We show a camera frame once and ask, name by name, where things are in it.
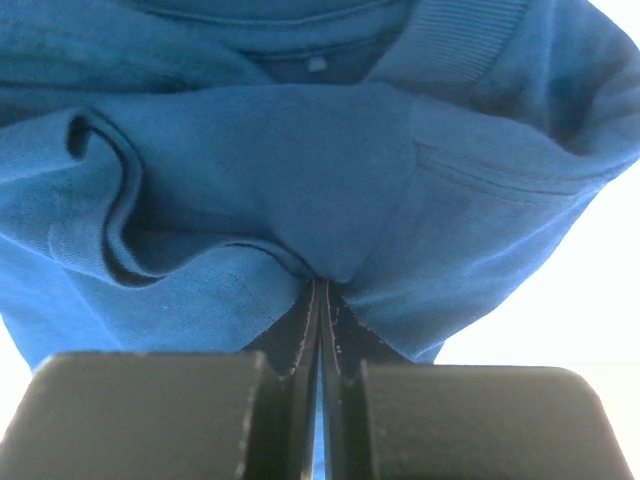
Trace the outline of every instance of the blue t-shirt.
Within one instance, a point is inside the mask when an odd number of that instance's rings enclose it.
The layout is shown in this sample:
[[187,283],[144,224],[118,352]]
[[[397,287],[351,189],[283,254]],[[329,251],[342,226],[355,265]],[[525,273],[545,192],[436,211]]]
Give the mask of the blue t-shirt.
[[640,157],[638,49],[586,0],[0,20],[0,313],[32,368],[237,351],[315,278],[427,361]]

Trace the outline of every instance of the bright white background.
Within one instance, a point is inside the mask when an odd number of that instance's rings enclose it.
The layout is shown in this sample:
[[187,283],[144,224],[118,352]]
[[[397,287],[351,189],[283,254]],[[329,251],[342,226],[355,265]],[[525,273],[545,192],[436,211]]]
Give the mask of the bright white background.
[[[633,0],[594,3],[640,44]],[[545,266],[447,342],[438,363],[553,365],[600,395],[640,480],[640,163],[610,184]],[[0,323],[0,435],[30,378]]]

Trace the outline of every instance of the stitching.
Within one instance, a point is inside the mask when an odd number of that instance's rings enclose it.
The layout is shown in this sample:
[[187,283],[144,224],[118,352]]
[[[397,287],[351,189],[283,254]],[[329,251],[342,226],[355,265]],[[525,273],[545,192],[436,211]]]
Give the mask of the stitching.
[[[413,144],[413,148],[414,148],[414,157],[417,158],[418,157],[418,152],[417,152],[418,149],[417,149],[417,146],[416,146],[415,143]],[[393,219],[393,217],[395,217],[395,215],[398,212],[398,210],[400,210],[402,199],[405,197],[407,191],[409,190],[411,182],[413,181],[413,178],[415,177],[415,173],[419,168],[420,168],[419,164],[416,164],[414,166],[413,171],[409,174],[405,185],[402,187],[402,191],[398,195],[398,198],[396,199],[395,204],[394,204],[393,208],[391,209],[391,212],[385,218],[384,222],[382,223],[382,226],[378,230],[377,235],[375,236],[375,240],[373,241],[373,246],[369,250],[369,253],[364,258],[362,263],[355,269],[355,272],[353,273],[353,275],[351,275],[351,278],[349,279],[349,281],[345,282],[345,283],[351,283],[354,278],[358,277],[358,275],[360,274],[360,271],[363,270],[369,264],[369,260],[375,254],[376,250],[378,249],[378,244],[382,241],[382,238],[383,238],[385,232],[389,228],[389,223],[391,223],[391,220]]]
[[359,15],[366,14],[369,11],[373,11],[381,7],[392,6],[394,4],[399,4],[399,3],[403,3],[403,0],[378,0],[378,1],[368,3],[366,5],[360,5],[357,7],[352,7],[352,8],[340,10],[337,12],[322,13],[312,17],[296,19],[296,20],[279,20],[279,21],[255,20],[255,19],[254,20],[224,19],[224,18],[209,16],[206,14],[189,14],[189,13],[170,10],[170,9],[141,7],[136,5],[133,5],[132,7],[136,8],[137,10],[142,10],[149,13],[155,13],[157,15],[170,16],[173,18],[184,19],[184,20],[199,21],[202,23],[210,23],[213,25],[219,25],[221,27],[234,28],[238,30],[240,29],[258,30],[263,28],[299,30],[302,28],[307,28],[310,25],[324,25],[337,20],[345,20],[345,19],[353,18]]
[[500,59],[504,56],[504,53],[509,48],[509,45],[511,44],[511,42],[513,42],[513,36],[516,34],[516,32],[519,32],[521,30],[522,23],[525,21],[525,18],[527,18],[530,10],[533,9],[534,3],[535,3],[535,0],[529,0],[526,5],[523,5],[522,11],[520,12],[520,19],[518,20],[517,24],[514,22],[511,35],[509,35],[508,38],[505,38],[505,41],[500,51],[496,53],[496,55],[493,57],[493,60],[491,62],[487,63],[484,73],[478,75],[478,78],[473,82],[473,85],[470,85],[468,87],[466,92],[467,98],[473,97],[473,92],[476,86],[479,83],[482,83],[489,76],[491,71],[495,68],[495,66],[498,64]]
[[540,175],[540,174],[535,174],[535,173],[522,173],[522,172],[518,172],[516,170],[510,170],[506,167],[501,167],[501,166],[497,166],[497,165],[490,165],[488,163],[486,163],[483,159],[479,158],[479,157],[474,157],[474,156],[470,156],[470,155],[460,155],[457,152],[454,152],[452,150],[448,150],[446,148],[442,148],[442,147],[435,147],[432,145],[427,145],[425,142],[421,141],[421,140],[416,140],[416,142],[418,144],[420,144],[420,146],[422,147],[422,150],[428,150],[428,151],[432,151],[432,152],[442,152],[445,154],[449,154],[449,155],[453,155],[457,158],[460,158],[462,160],[465,160],[468,163],[472,163],[473,165],[477,165],[481,170],[488,172],[488,173],[501,173],[510,177],[514,177],[516,179],[519,180],[527,180],[527,181],[531,181],[531,182],[535,182],[535,183],[546,183],[549,181],[553,181],[554,183],[565,183],[565,184],[571,184],[571,183],[578,183],[578,182],[584,182],[584,181],[589,181],[589,180],[598,180],[600,178],[602,178],[604,175],[606,175],[607,172],[601,172],[599,174],[596,175],[590,175],[590,176],[585,176],[585,177],[566,177],[566,178],[560,178],[560,177],[552,177],[552,176],[546,176],[546,175]]
[[[466,188],[466,189],[469,189],[469,190],[474,190],[476,192],[482,193],[483,195],[487,195],[487,196],[489,196],[491,198],[494,198],[496,200],[506,201],[506,202],[515,203],[515,204],[536,205],[536,206],[550,206],[550,205],[554,205],[554,204],[557,204],[557,203],[566,202],[567,200],[573,199],[574,197],[576,197],[578,195],[578,193],[574,193],[574,194],[557,194],[557,195],[555,195],[557,198],[553,198],[553,194],[552,193],[531,191],[531,192],[527,192],[527,193],[530,193],[530,194],[533,194],[533,195],[545,196],[545,197],[548,198],[548,200],[547,201],[544,201],[542,199],[540,201],[525,200],[523,198],[508,197],[506,195],[502,196],[502,195],[499,195],[499,194],[497,194],[495,192],[492,192],[492,191],[490,191],[488,189],[484,190],[484,189],[482,189],[482,188],[480,188],[478,186],[475,186],[475,185],[465,185],[461,181],[458,181],[455,178],[454,175],[447,175],[446,173],[444,173],[442,171],[438,171],[438,170],[434,169],[433,167],[430,167],[430,166],[427,166],[427,165],[420,164],[418,166],[418,168],[420,170],[429,171],[429,172],[433,173],[434,175],[440,177],[441,179],[446,180],[446,181],[448,181],[450,183],[453,183],[454,185],[457,185],[459,187]],[[478,178],[473,177],[471,175],[467,175],[464,172],[460,172],[460,171],[457,171],[455,169],[451,169],[451,170],[453,170],[456,173],[460,173],[461,175],[465,175],[465,176],[467,176],[469,178],[472,178],[472,179],[474,179],[476,181],[485,183],[487,186],[491,186],[491,185],[500,186],[500,185],[497,185],[497,184],[491,184],[490,182],[487,182],[487,181],[482,180],[482,179],[478,179]],[[512,189],[510,187],[503,187],[503,188],[505,188],[507,190],[512,190],[514,193],[517,192],[517,190]]]
[[336,333],[333,328],[333,322],[331,321],[331,296],[329,295],[329,283],[326,283],[325,287],[326,287],[325,295],[327,299],[326,305],[327,305],[327,312],[329,313],[329,321],[324,322],[324,324],[329,325],[329,335],[331,335],[331,351],[333,352],[333,359],[335,362],[336,371],[338,372],[338,375],[341,375],[342,371],[340,369],[340,362],[338,361],[338,354],[336,349]]
[[304,335],[301,344],[299,345],[299,349],[296,352],[296,358],[293,360],[293,370],[297,369],[300,366],[300,362],[302,361],[302,356],[304,351],[309,348],[309,327],[311,326],[311,314],[314,311],[314,303],[316,299],[316,282],[312,283],[312,293],[311,293],[311,301],[309,302],[309,308],[307,309],[307,315],[305,318],[305,327],[304,327]]
[[290,60],[290,59],[300,59],[306,58],[309,55],[327,55],[327,54],[335,54],[344,52],[347,50],[351,50],[354,48],[364,48],[367,46],[381,46],[384,47],[391,42],[393,42],[398,35],[401,33],[401,30],[394,31],[393,33],[389,33],[382,36],[372,36],[369,38],[364,38],[361,40],[354,40],[352,42],[343,42],[337,43],[330,47],[324,48],[302,48],[298,50],[289,50],[287,53],[265,53],[262,54],[260,52],[251,52],[248,50],[243,50],[242,53],[246,55],[247,58],[252,60]]
[[[229,286],[227,283],[225,283],[223,280],[224,276],[229,276],[231,277],[233,280],[237,280],[236,277],[234,277],[233,275],[231,275],[229,272],[222,272],[219,275],[216,275],[215,278],[211,279],[212,283],[216,283],[220,288],[224,289],[226,292],[228,293],[235,293],[234,290],[231,288],[231,286]],[[249,293],[249,296],[251,297],[251,299],[255,302],[255,299],[253,298],[253,296],[251,295],[251,292],[249,292],[247,290],[247,288],[244,286],[244,284],[240,283],[240,286],[242,288],[244,288],[245,291],[247,291],[247,293]],[[240,308],[242,308],[242,311],[244,312],[244,319],[248,320],[251,325],[253,325],[254,327],[258,327],[258,324],[255,322],[255,319],[249,315],[249,307],[247,305],[245,305],[244,303],[240,303],[238,304],[240,306]]]
[[261,312],[263,315],[265,315],[269,320],[274,320],[274,321],[275,321],[275,319],[274,319],[271,315],[269,315],[269,314],[267,313],[267,311],[262,307],[262,305],[258,303],[258,301],[256,300],[256,298],[255,298],[255,296],[253,295],[253,293],[251,292],[251,290],[249,290],[249,289],[247,288],[247,286],[245,285],[245,283],[244,283],[242,280],[240,280],[240,279],[239,279],[238,277],[236,277],[234,274],[229,273],[229,272],[227,272],[227,271],[225,271],[223,274],[220,274],[220,275],[228,275],[229,277],[231,277],[232,279],[234,279],[234,280],[235,280],[235,281],[236,281],[236,282],[237,282],[237,283],[238,283],[242,288],[244,288],[244,290],[249,294],[249,297],[251,297],[251,300],[253,300],[253,303],[256,305],[256,307],[258,307],[258,310],[260,310],[260,312]]

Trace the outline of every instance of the black plastic object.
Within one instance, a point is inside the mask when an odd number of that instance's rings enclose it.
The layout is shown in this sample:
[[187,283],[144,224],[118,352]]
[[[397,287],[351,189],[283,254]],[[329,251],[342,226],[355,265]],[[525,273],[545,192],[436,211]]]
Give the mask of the black plastic object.
[[332,284],[310,283],[246,350],[50,359],[0,479],[308,479],[321,361],[330,480],[632,480],[577,375],[413,365]]

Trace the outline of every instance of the seam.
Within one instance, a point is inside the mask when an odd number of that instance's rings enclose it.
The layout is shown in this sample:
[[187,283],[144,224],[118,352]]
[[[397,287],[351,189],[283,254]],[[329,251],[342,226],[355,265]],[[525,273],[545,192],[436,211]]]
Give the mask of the seam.
[[304,327],[304,336],[303,341],[299,346],[298,351],[296,352],[296,357],[293,360],[293,368],[296,369],[300,366],[300,361],[302,360],[302,355],[304,351],[308,348],[308,338],[309,338],[309,327],[311,326],[311,314],[314,311],[314,303],[316,299],[316,282],[312,282],[312,293],[311,300],[309,301],[309,307],[307,309],[307,314],[305,315],[305,327]]
[[[271,315],[269,315],[269,314],[267,313],[267,311],[266,311],[266,310],[265,310],[265,309],[260,305],[260,303],[258,303],[258,301],[256,300],[256,297],[253,295],[253,293],[251,292],[251,290],[249,290],[249,288],[247,288],[246,284],[245,284],[242,280],[240,280],[237,276],[235,276],[234,274],[229,273],[229,272],[227,272],[227,271],[225,271],[224,273],[221,273],[220,275],[218,275],[218,276],[216,277],[216,279],[220,278],[220,276],[222,276],[222,275],[227,275],[227,276],[231,277],[232,279],[234,279],[234,280],[235,280],[235,281],[236,281],[236,282],[237,282],[237,283],[238,283],[238,284],[239,284],[239,285],[240,285],[240,286],[245,290],[245,292],[247,292],[247,294],[249,295],[249,297],[251,298],[251,300],[253,301],[253,303],[254,303],[254,304],[255,304],[255,306],[257,307],[257,309],[260,311],[260,313],[262,313],[262,314],[263,314],[265,317],[267,317],[269,320],[275,321],[275,319],[274,319]],[[251,321],[251,323],[252,323],[254,326],[258,326],[258,325],[255,323],[255,321]]]
[[[418,152],[417,152],[417,147],[416,147],[415,143],[413,143],[413,148],[414,148],[414,158],[417,159],[418,158]],[[376,239],[373,242],[373,246],[369,250],[369,253],[365,257],[365,259],[362,261],[360,266],[355,270],[353,275],[351,275],[351,278],[347,282],[344,282],[344,284],[349,284],[349,283],[351,283],[353,281],[354,278],[357,278],[358,275],[360,274],[360,271],[362,269],[364,269],[365,265],[367,265],[369,263],[369,260],[371,259],[371,257],[373,256],[374,252],[376,251],[376,249],[378,247],[378,243],[380,243],[380,241],[381,241],[383,233],[389,227],[389,222],[395,216],[395,214],[398,212],[398,210],[400,210],[402,199],[405,197],[405,195],[407,193],[407,190],[409,189],[409,186],[411,185],[411,182],[413,182],[413,179],[415,177],[416,171],[418,171],[418,169],[419,169],[419,165],[416,162],[416,165],[413,167],[413,170],[409,174],[405,185],[402,187],[402,191],[398,195],[398,199],[396,200],[393,208],[391,209],[391,212],[389,212],[389,215],[387,215],[385,220],[382,222],[382,226],[380,227],[380,229],[378,230],[378,233],[375,236]]]
[[473,96],[473,91],[475,90],[477,84],[482,83],[490,75],[491,71],[495,68],[497,63],[503,57],[505,51],[509,48],[509,45],[511,45],[511,42],[513,42],[514,36],[516,35],[517,32],[520,31],[522,27],[522,23],[524,22],[524,19],[527,18],[527,15],[530,13],[531,9],[533,9],[534,1],[535,0],[529,0],[529,2],[527,3],[527,6],[522,9],[522,15],[520,16],[520,19],[518,20],[518,22],[514,23],[513,31],[511,32],[511,35],[507,39],[505,39],[504,43],[502,44],[502,47],[500,48],[500,51],[494,55],[491,62],[487,62],[484,73],[480,74],[476,79],[476,81],[473,82],[471,85],[469,85],[469,87],[467,88],[467,92],[465,94],[467,99]]
[[304,272],[305,272],[305,274],[307,276],[300,277],[300,276],[296,275],[295,273],[291,272],[285,265],[283,265],[282,262],[277,260],[277,256],[276,255],[274,255],[272,252],[269,252],[266,248],[262,248],[262,247],[260,247],[258,245],[254,245],[254,244],[251,244],[251,243],[245,243],[244,241],[232,242],[228,246],[238,246],[238,247],[243,247],[243,248],[250,248],[250,249],[256,250],[258,252],[264,253],[264,254],[268,255],[269,257],[271,257],[272,259],[276,260],[276,262],[282,268],[284,268],[284,270],[286,270],[287,273],[289,273],[289,275],[291,275],[292,277],[294,277],[294,278],[296,278],[298,280],[309,281],[310,277],[315,277],[315,272],[313,271],[311,266],[307,263],[307,261],[304,258],[302,258],[300,255],[298,255],[297,253],[290,251],[284,245],[276,244],[277,248],[282,249],[287,255],[290,255],[294,260],[296,260],[297,262],[300,263],[300,266],[298,268],[300,270],[304,270]]
[[[225,275],[228,275],[229,277],[231,277],[231,278],[232,278],[232,280],[237,280],[237,278],[236,278],[236,277],[234,277],[233,275],[231,275],[230,273],[228,273],[228,272],[226,272],[226,271],[225,271],[225,272],[220,273],[219,275],[216,275],[216,277],[215,277],[215,278],[213,278],[213,279],[211,280],[211,282],[217,282],[217,283],[218,283],[218,287],[219,287],[219,288],[224,289],[224,291],[226,291],[226,292],[227,292],[227,293],[229,293],[229,294],[233,294],[233,293],[235,293],[235,292],[234,292],[234,290],[233,290],[233,289],[232,289],[232,288],[231,288],[227,283],[225,283],[225,282],[223,281],[224,279],[223,279],[222,277],[223,277],[223,276],[225,276]],[[244,286],[244,284],[241,284],[240,286],[241,286],[244,290],[246,290],[246,291],[248,292],[248,290],[246,289],[246,287]],[[254,301],[254,303],[255,303],[255,299],[251,296],[251,293],[250,293],[250,292],[249,292],[249,296],[251,297],[251,299],[252,299],[252,300]],[[243,311],[243,313],[244,313],[244,319],[245,319],[245,320],[248,320],[248,321],[249,321],[249,323],[251,323],[251,325],[253,325],[254,327],[257,327],[257,326],[258,326],[258,324],[254,321],[253,317],[250,315],[249,307],[248,307],[247,305],[245,305],[244,303],[242,303],[242,302],[239,302],[239,305],[240,305],[240,307],[242,308],[242,311]]]
[[327,54],[335,54],[344,52],[346,50],[351,50],[354,48],[363,48],[372,45],[385,46],[389,43],[393,42],[398,35],[401,33],[401,29],[395,30],[392,33],[388,33],[380,36],[371,36],[368,38],[364,38],[361,40],[355,40],[352,42],[342,42],[336,43],[330,47],[323,48],[302,48],[302,49],[292,49],[288,50],[287,53],[259,53],[252,52],[249,50],[241,50],[242,53],[251,60],[293,60],[306,58],[309,55],[327,55]]
[[[546,201],[545,201],[545,200],[542,200],[542,199],[540,199],[539,201],[535,201],[535,200],[526,200],[526,199],[523,199],[523,198],[509,197],[509,196],[507,196],[507,195],[504,195],[504,196],[503,196],[503,195],[499,195],[499,194],[495,193],[494,191],[491,191],[489,188],[487,188],[487,189],[485,190],[485,189],[482,189],[482,188],[480,188],[480,187],[478,187],[478,186],[469,185],[469,184],[464,184],[462,181],[460,181],[460,180],[456,179],[456,178],[455,178],[455,175],[453,175],[453,174],[452,174],[452,175],[447,175],[445,172],[442,172],[442,171],[436,170],[436,169],[434,169],[434,168],[432,168],[432,167],[429,167],[429,166],[427,166],[427,165],[420,165],[418,168],[419,168],[420,170],[429,171],[430,173],[432,173],[432,174],[434,174],[434,175],[438,176],[439,178],[441,178],[441,179],[443,179],[443,180],[446,180],[446,181],[448,181],[448,182],[450,182],[450,183],[453,183],[454,185],[457,185],[457,186],[459,186],[459,187],[462,187],[462,188],[465,188],[465,189],[468,189],[468,190],[472,190],[472,191],[475,191],[475,192],[481,193],[481,194],[483,194],[483,195],[489,196],[489,197],[491,197],[491,198],[493,198],[493,199],[496,199],[496,200],[500,200],[500,201],[504,201],[504,202],[509,202],[509,203],[514,203],[514,204],[522,204],[522,205],[537,205],[537,206],[549,206],[549,205],[554,205],[554,204],[558,204],[558,203],[562,203],[562,202],[566,202],[566,201],[568,201],[568,200],[574,199],[574,198],[575,198],[576,196],[578,196],[578,194],[579,194],[579,193],[572,193],[572,194],[555,194],[555,195],[554,195],[553,193],[547,193],[547,192],[535,192],[535,191],[527,192],[526,190],[520,190],[520,191],[521,191],[521,192],[523,192],[523,193],[525,193],[525,192],[526,192],[526,193],[529,193],[529,194],[531,194],[531,195],[544,196],[544,197],[546,197],[546,198],[547,198],[547,200],[546,200]],[[469,177],[469,178],[472,178],[473,180],[476,180],[476,181],[478,181],[478,182],[482,182],[482,183],[484,183],[485,185],[487,185],[487,187],[490,187],[490,186],[498,186],[498,187],[501,187],[501,186],[500,186],[500,185],[498,185],[498,184],[492,184],[492,183],[490,183],[490,182],[487,182],[487,181],[485,181],[485,180],[479,179],[479,178],[477,178],[477,177],[473,177],[473,176],[471,176],[471,175],[467,175],[467,174],[465,174],[464,172],[460,172],[460,171],[457,171],[457,170],[455,170],[455,169],[451,169],[451,170],[452,170],[453,172],[457,172],[457,173],[460,173],[460,174],[462,174],[462,175],[464,175],[464,176],[467,176],[467,177]],[[518,192],[518,190],[513,189],[513,188],[510,188],[510,187],[502,187],[502,188],[505,188],[505,189],[507,189],[507,190],[511,190],[511,191],[513,191],[514,193],[515,193],[515,192]]]
[[[430,152],[434,152],[434,153],[445,153],[451,156],[454,156],[456,158],[459,158],[461,160],[464,160],[465,162],[469,163],[469,164],[473,164],[474,166],[477,166],[479,170],[482,170],[484,172],[487,173],[500,173],[502,175],[505,175],[507,177],[512,177],[514,179],[517,180],[525,180],[528,182],[533,182],[533,183],[548,183],[550,181],[554,182],[555,184],[572,184],[572,183],[583,183],[585,181],[593,181],[593,180],[599,180],[603,177],[606,177],[606,175],[608,173],[612,173],[617,171],[617,168],[612,168],[610,170],[606,170],[603,172],[599,172],[597,174],[594,175],[587,175],[587,176],[583,176],[583,177],[555,177],[555,176],[549,176],[549,175],[541,175],[541,174],[536,174],[536,173],[522,173],[522,172],[518,172],[516,170],[511,170],[509,168],[506,167],[502,167],[502,166],[498,166],[498,165],[490,165],[488,164],[485,160],[483,160],[480,157],[475,157],[472,155],[460,155],[458,152],[454,152],[452,150],[449,150],[447,148],[442,148],[442,147],[436,147],[436,146],[432,146],[432,145],[428,145],[426,142],[421,141],[419,139],[416,139],[416,143],[418,143],[423,150],[428,150]],[[455,167],[451,167],[449,165],[443,164],[441,162],[438,162],[437,160],[433,160],[430,159],[431,162],[433,163],[437,163],[440,164],[444,167],[447,168],[455,168]],[[466,172],[464,172],[463,170],[460,169],[460,172],[465,174],[465,175],[470,175]]]
[[403,0],[378,0],[370,2],[365,5],[359,5],[356,7],[340,10],[337,12],[321,13],[311,17],[296,19],[296,20],[258,20],[258,19],[230,19],[214,17],[206,14],[185,13],[178,10],[162,9],[154,7],[141,7],[132,5],[132,8],[141,10],[144,12],[154,13],[161,16],[169,16],[176,19],[184,19],[191,21],[198,21],[201,23],[209,23],[213,25],[219,25],[221,27],[234,28],[234,29],[248,29],[257,30],[263,28],[269,29],[290,29],[299,30],[307,28],[310,25],[324,25],[336,20],[345,20],[353,18],[359,15],[368,13],[377,8],[402,3]]

